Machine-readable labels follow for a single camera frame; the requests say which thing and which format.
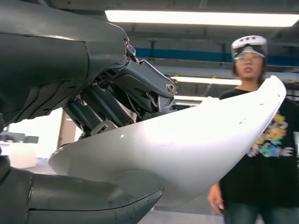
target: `hand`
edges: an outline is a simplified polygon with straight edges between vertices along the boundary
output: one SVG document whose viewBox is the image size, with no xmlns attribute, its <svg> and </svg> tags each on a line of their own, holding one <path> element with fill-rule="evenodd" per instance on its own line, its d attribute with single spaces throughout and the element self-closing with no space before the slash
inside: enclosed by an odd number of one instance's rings
<svg viewBox="0 0 299 224">
<path fill-rule="evenodd" d="M 216 214 L 221 214 L 219 209 L 223 210 L 223 200 L 221 196 L 221 190 L 218 183 L 212 186 L 208 193 L 208 200 L 210 203 L 211 207 L 216 213 Z"/>
</svg>

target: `ceiling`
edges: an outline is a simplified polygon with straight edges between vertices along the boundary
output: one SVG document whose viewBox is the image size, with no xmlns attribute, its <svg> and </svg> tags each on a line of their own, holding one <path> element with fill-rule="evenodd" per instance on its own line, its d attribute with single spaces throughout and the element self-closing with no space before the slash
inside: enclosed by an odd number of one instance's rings
<svg viewBox="0 0 299 224">
<path fill-rule="evenodd" d="M 297 13 L 297 0 L 23 0 L 106 21 L 106 9 Z M 270 72 L 299 73 L 299 22 L 290 28 L 115 23 L 128 33 L 137 57 L 156 66 L 231 68 L 230 45 L 245 35 L 269 42 Z M 183 95 L 217 95 L 231 86 L 181 84 Z"/>
</svg>

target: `white curved panel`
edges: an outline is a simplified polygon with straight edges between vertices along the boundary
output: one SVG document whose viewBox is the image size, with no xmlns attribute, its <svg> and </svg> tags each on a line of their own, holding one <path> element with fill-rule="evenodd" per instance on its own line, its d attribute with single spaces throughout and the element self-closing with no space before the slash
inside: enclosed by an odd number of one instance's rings
<svg viewBox="0 0 299 224">
<path fill-rule="evenodd" d="M 113 181 L 131 169 L 146 169 L 165 192 L 160 205 L 197 197 L 245 155 L 285 97 L 276 77 L 259 90 L 145 120 L 79 140 L 49 160 L 55 172 L 94 181 Z"/>
</svg>

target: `dark gray robot body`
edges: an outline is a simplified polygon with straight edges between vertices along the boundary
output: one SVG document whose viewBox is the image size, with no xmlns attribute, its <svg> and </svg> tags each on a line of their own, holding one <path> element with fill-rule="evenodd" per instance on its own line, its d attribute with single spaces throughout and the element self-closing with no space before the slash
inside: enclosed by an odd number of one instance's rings
<svg viewBox="0 0 299 224">
<path fill-rule="evenodd" d="M 126 63 L 128 38 L 113 24 L 14 0 L 1 1 L 0 14 L 0 111 L 6 125 L 49 114 L 105 68 Z"/>
</svg>

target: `person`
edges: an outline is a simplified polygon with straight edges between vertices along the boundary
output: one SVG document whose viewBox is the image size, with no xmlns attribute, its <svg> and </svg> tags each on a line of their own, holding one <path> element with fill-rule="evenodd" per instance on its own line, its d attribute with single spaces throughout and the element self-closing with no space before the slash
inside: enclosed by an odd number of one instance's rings
<svg viewBox="0 0 299 224">
<path fill-rule="evenodd" d="M 242 84 L 220 99 L 256 91 L 267 74 L 267 41 L 245 36 L 232 44 L 233 73 Z M 299 224 L 299 174 L 294 132 L 299 107 L 285 98 L 245 156 L 210 189 L 208 200 L 225 224 Z"/>
</svg>

